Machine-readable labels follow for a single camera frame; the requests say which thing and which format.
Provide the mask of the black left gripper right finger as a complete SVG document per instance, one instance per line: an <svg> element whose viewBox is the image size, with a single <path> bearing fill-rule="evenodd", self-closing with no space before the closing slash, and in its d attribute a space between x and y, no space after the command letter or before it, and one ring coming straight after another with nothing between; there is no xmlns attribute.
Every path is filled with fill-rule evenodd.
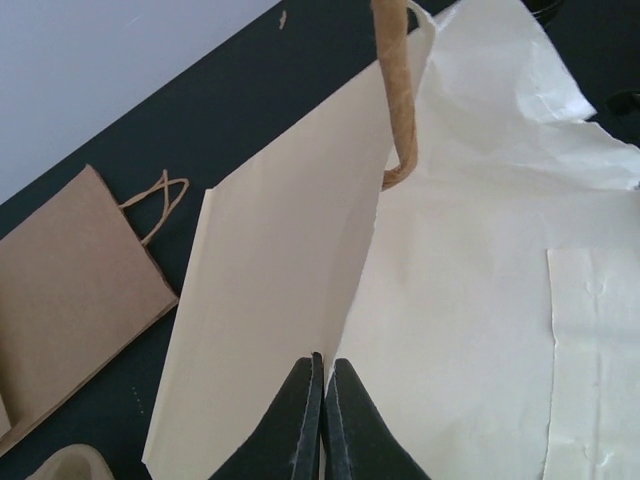
<svg viewBox="0 0 640 480"><path fill-rule="evenodd" d="M349 360L334 363L324 400L327 479L421 479L424 470L396 441Z"/></svg>

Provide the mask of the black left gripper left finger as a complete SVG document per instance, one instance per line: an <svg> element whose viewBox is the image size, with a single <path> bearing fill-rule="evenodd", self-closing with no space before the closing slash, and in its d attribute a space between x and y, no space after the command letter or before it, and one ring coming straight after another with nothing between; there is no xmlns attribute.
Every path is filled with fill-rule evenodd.
<svg viewBox="0 0 640 480"><path fill-rule="evenodd" d="M315 352L293 365L254 432L214 479L317 479L324 373Z"/></svg>

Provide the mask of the cream paper bag with handles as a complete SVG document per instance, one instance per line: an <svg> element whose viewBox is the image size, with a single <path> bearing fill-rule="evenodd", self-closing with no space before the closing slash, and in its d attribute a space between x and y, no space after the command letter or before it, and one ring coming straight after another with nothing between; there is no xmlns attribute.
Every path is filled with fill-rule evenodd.
<svg viewBox="0 0 640 480"><path fill-rule="evenodd" d="M519 1L419 11L417 168L366 68L209 189L143 460L206 479L300 357L434 479L639 475L639 151Z"/></svg>

